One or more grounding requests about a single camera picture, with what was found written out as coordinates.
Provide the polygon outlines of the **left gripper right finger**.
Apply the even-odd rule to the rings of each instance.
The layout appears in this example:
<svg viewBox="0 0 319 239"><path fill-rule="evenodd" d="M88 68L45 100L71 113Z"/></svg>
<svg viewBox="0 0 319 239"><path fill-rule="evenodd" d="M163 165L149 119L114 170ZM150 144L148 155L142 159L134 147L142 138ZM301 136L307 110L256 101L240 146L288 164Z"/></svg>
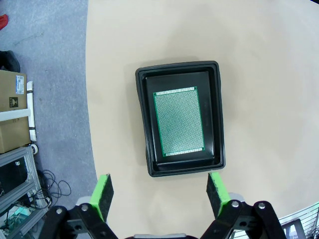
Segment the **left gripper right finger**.
<svg viewBox="0 0 319 239"><path fill-rule="evenodd" d="M250 239L284 239L285 233L268 201L248 205L230 195L218 172L208 174L206 192L215 216L202 239L229 239L244 231Z"/></svg>

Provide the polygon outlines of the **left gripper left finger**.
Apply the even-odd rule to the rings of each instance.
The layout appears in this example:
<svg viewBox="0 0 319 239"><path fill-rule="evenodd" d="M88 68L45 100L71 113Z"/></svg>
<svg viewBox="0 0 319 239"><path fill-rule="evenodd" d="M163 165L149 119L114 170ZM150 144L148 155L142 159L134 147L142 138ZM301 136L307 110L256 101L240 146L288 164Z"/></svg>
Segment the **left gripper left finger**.
<svg viewBox="0 0 319 239"><path fill-rule="evenodd" d="M100 176L89 202L76 205L71 210L54 206L47 212L44 237L75 239L79 234L88 234L92 239L116 239L107 225L113 195L110 174Z"/></svg>

